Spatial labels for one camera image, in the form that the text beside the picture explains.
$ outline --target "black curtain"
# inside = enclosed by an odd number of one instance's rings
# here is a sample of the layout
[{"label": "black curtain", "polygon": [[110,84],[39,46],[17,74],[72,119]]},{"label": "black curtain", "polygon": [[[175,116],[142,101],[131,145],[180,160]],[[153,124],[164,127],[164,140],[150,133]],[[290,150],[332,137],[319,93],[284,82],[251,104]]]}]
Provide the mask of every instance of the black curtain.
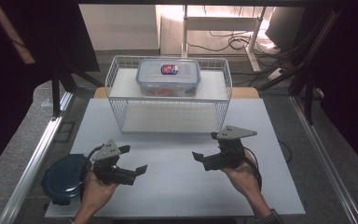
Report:
[{"label": "black curtain", "polygon": [[321,107],[358,154],[358,1],[348,1],[312,65]]},{"label": "black curtain", "polygon": [[[75,1],[0,0],[0,8],[23,43],[0,23],[0,155],[33,102],[34,88],[51,80],[55,69],[71,64],[99,71],[94,50]],[[14,44],[26,47],[34,63],[25,63]]]}]

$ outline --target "white table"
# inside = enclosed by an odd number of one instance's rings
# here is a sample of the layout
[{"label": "white table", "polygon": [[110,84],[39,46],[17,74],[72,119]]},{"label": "white table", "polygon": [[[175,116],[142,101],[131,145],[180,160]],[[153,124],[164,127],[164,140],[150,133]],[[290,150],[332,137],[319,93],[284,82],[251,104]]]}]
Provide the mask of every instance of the white table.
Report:
[{"label": "white table", "polygon": [[[262,192],[281,215],[305,214],[287,168],[269,115],[261,99],[231,100],[226,124],[257,131],[242,143],[257,156],[263,177]],[[113,199],[96,217],[244,217],[253,212],[245,198],[220,171],[205,172],[192,151],[209,156],[219,152],[209,134],[121,133],[107,99],[91,99],[71,153],[88,155],[114,139],[130,145],[117,165],[134,170],[148,165],[133,186],[119,186]],[[79,199],[68,206],[50,204],[46,217],[73,217]]]}]

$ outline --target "plastic container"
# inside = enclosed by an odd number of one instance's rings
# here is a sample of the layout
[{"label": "plastic container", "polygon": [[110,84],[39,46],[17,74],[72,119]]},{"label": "plastic container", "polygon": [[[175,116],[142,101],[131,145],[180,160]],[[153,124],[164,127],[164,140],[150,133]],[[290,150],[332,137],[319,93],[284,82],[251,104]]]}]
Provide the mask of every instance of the plastic container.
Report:
[{"label": "plastic container", "polygon": [[54,162],[45,172],[42,187],[52,203],[68,205],[80,193],[79,181],[83,166],[91,162],[83,154],[69,154]]},{"label": "plastic container", "polygon": [[141,60],[136,75],[144,96],[191,97],[200,80],[200,66],[194,60]]}]

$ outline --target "wall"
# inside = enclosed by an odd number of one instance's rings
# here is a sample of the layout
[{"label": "wall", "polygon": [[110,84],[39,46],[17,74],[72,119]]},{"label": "wall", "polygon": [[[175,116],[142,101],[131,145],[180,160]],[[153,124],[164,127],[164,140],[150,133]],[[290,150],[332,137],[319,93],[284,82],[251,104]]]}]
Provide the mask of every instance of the wall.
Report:
[{"label": "wall", "polygon": [[80,5],[94,50],[159,49],[158,6]]}]

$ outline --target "container lid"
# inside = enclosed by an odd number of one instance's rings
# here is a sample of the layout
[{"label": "container lid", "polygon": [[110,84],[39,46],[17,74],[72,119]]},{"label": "container lid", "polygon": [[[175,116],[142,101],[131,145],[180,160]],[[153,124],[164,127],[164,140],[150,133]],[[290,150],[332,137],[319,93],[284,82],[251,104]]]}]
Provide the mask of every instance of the container lid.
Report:
[{"label": "container lid", "polygon": [[139,83],[200,83],[200,65],[194,60],[145,59],[138,67]]},{"label": "container lid", "polygon": [[83,154],[69,154],[46,170],[41,185],[54,204],[67,205],[80,193],[80,176],[86,162],[89,170],[91,162]]}]

